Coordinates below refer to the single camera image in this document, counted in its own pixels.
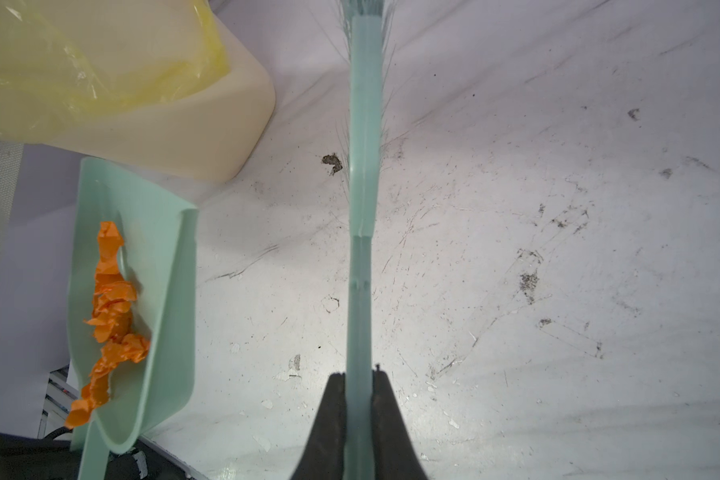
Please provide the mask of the orange scrap near left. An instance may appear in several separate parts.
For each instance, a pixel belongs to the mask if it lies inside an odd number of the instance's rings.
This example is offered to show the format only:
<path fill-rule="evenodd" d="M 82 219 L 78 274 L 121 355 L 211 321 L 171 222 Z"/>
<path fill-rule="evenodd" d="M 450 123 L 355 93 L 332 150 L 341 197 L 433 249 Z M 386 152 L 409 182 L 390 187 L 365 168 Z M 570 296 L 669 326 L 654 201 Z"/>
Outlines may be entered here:
<path fill-rule="evenodd" d="M 97 242 L 99 260 L 92 313 L 86 323 L 94 328 L 93 337 L 102 345 L 101 355 L 92 367 L 89 383 L 82 388 L 80 398 L 71 404 L 65 420 L 65 427 L 70 430 L 86 424 L 92 412 L 109 401 L 110 374 L 124 362 L 143 361 L 150 348 L 150 341 L 133 330 L 132 306 L 137 300 L 137 291 L 118 266 L 117 254 L 124 246 L 124 239 L 114 222 L 100 224 Z"/>

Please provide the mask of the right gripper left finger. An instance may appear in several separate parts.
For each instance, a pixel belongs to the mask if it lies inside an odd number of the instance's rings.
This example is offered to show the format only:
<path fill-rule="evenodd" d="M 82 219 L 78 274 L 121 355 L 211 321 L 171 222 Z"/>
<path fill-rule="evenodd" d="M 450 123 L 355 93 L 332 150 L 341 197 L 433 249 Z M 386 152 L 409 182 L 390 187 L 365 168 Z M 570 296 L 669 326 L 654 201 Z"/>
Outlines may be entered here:
<path fill-rule="evenodd" d="M 345 374 L 329 376 L 292 480 L 342 480 L 347 435 Z"/>

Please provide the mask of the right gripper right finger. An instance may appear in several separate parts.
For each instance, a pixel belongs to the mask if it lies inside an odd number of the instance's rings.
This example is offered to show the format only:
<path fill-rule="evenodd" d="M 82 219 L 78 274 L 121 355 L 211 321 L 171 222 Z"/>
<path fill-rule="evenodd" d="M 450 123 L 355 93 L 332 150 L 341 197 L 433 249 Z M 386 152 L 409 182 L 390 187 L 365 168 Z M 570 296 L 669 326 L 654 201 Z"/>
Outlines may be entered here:
<path fill-rule="evenodd" d="M 413 448 L 389 376 L 373 370 L 371 428 L 376 480 L 427 480 Z"/>

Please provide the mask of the bin with yellow bag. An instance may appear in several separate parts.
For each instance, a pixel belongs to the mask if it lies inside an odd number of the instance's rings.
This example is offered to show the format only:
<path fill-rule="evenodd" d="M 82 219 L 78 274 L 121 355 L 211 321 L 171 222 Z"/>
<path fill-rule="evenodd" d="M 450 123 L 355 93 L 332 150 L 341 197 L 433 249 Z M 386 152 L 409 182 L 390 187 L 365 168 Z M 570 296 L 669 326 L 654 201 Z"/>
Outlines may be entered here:
<path fill-rule="evenodd" d="M 235 177 L 276 103 L 207 1 L 0 1 L 0 140 Z"/>

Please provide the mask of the small dark debris piece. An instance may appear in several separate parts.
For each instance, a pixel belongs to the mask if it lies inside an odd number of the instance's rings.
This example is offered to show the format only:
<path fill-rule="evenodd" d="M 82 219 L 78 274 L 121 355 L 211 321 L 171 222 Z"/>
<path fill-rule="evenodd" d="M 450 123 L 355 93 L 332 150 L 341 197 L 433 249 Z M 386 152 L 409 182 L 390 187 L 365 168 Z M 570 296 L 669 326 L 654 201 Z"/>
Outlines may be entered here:
<path fill-rule="evenodd" d="M 344 169 L 342 160 L 336 153 L 324 155 L 321 158 L 321 163 L 331 167 L 330 175 L 333 176 Z"/>

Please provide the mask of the green hand brush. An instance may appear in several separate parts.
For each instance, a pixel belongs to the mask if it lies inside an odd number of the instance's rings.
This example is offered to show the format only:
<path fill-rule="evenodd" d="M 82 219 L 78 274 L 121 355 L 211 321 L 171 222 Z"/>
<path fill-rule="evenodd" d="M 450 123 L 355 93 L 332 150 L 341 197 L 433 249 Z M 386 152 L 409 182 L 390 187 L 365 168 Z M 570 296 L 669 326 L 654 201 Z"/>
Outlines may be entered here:
<path fill-rule="evenodd" d="M 373 479 L 371 264 L 381 162 L 383 65 L 388 20 L 383 1 L 342 1 L 340 6 L 350 64 L 350 267 L 344 477 Z"/>

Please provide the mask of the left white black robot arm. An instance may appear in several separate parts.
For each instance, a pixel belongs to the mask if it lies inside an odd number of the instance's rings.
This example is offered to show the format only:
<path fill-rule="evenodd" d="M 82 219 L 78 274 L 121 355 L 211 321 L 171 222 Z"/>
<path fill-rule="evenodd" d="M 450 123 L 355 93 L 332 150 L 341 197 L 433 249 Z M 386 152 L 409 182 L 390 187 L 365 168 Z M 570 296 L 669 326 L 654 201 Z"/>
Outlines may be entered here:
<path fill-rule="evenodd" d="M 68 440 L 30 439 L 0 433 L 0 479 L 75 479 L 81 454 Z M 107 479 L 185 479 L 186 472 L 142 442 L 110 458 Z"/>

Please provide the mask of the green plastic dustpan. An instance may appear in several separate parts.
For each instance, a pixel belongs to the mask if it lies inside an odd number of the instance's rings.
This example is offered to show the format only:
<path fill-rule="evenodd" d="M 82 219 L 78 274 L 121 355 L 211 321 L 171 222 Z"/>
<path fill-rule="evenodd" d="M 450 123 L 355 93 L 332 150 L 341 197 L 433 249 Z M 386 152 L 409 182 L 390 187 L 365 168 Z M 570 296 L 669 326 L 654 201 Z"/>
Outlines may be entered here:
<path fill-rule="evenodd" d="M 192 395 L 197 220 L 194 205 L 138 174 L 107 160 L 82 160 L 67 301 L 70 365 L 86 384 L 101 355 L 88 321 L 105 221 L 124 238 L 115 264 L 135 287 L 133 327 L 150 349 L 143 361 L 114 370 L 109 402 L 75 429 L 71 448 L 82 455 L 81 479 L 104 478 L 110 454 L 127 452 Z"/>

